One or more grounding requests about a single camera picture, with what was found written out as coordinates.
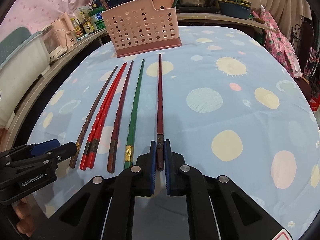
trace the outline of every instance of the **beige curtain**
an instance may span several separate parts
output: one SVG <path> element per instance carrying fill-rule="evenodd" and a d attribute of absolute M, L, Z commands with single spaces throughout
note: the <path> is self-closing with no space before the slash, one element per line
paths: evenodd
<path fill-rule="evenodd" d="M 253 8 L 260 7 L 260 0 L 247 0 Z M 311 19 L 310 6 L 306 0 L 261 0 L 262 5 L 276 20 L 280 31 L 289 39 L 291 27 L 301 25 L 302 17 Z"/>

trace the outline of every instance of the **tablecloth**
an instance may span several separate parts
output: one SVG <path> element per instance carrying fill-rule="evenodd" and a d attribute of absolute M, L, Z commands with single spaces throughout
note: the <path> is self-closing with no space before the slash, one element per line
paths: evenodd
<path fill-rule="evenodd" d="M 320 208 L 320 131 L 308 102 L 289 73 L 245 33 L 216 26 L 179 30 L 181 47 L 123 58 L 116 58 L 113 45 L 107 43 L 91 53 L 61 85 L 37 121 L 28 143 L 53 138 L 60 143 L 76 142 L 114 67 L 134 60 L 121 119 L 116 172 L 108 173 L 106 166 L 128 67 L 110 106 L 94 168 L 81 171 L 79 161 L 76 169 L 68 167 L 69 160 L 60 163 L 57 181 L 34 193 L 39 206 L 49 217 L 92 177 L 110 178 L 121 172 L 142 59 L 145 69 L 134 162 L 149 151 L 150 142 L 156 139 L 157 68 L 161 53 L 164 138 L 170 139 L 172 151 L 183 154 L 186 163 L 204 175 L 230 177 L 294 240 L 298 239 Z M 164 188 L 164 172 L 158 172 L 155 195 L 137 197 L 132 239 L 188 239 L 184 197 L 169 198 Z"/>

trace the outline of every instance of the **wooden countertop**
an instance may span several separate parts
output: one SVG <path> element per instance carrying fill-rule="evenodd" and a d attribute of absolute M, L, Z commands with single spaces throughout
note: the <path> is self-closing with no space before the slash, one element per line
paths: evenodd
<path fill-rule="evenodd" d="M 238 19 L 233 18 L 230 16 L 226 16 L 220 13 L 177 13 L 178 21 L 198 21 L 198 22 L 219 22 L 219 23 L 235 23 L 240 25 L 246 25 L 251 27 L 256 27 L 264 30 L 268 30 L 271 32 L 276 32 L 274 29 L 271 29 L 270 27 L 258 23 L 254 20 L 244 20 L 244 19 Z"/>
<path fill-rule="evenodd" d="M 93 42 L 100 36 L 104 36 L 105 33 L 107 33 L 107 29 L 98 31 L 84 38 L 83 40 L 80 40 L 70 49 L 68 49 L 66 54 L 64 54 L 60 59 L 53 63 L 53 65 L 51 65 L 50 69 L 44 74 L 42 78 L 38 80 L 36 85 L 31 89 L 31 91 L 28 93 L 25 99 L 21 102 L 16 115 L 9 126 L 9 129 L 0 129 L 0 151 L 8 150 L 13 147 L 16 136 L 20 131 L 21 125 L 23 124 L 31 107 L 38 99 L 42 91 L 51 82 L 51 80 L 59 73 L 59 71 L 79 52 L 85 49 L 91 42 Z"/>

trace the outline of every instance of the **green can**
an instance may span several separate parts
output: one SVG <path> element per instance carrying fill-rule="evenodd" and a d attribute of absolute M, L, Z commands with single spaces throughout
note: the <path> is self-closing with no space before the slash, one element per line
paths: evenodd
<path fill-rule="evenodd" d="M 102 30 L 106 27 L 101 16 L 101 13 L 105 10 L 106 9 L 101 6 L 89 12 L 89 18 L 95 31 Z"/>

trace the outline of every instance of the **pink plastic holder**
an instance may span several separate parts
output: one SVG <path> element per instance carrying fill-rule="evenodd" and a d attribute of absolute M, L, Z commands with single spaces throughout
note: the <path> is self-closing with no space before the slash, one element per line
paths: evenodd
<path fill-rule="evenodd" d="M 103 12 L 117 57 L 181 46 L 173 0 L 133 0 Z"/>

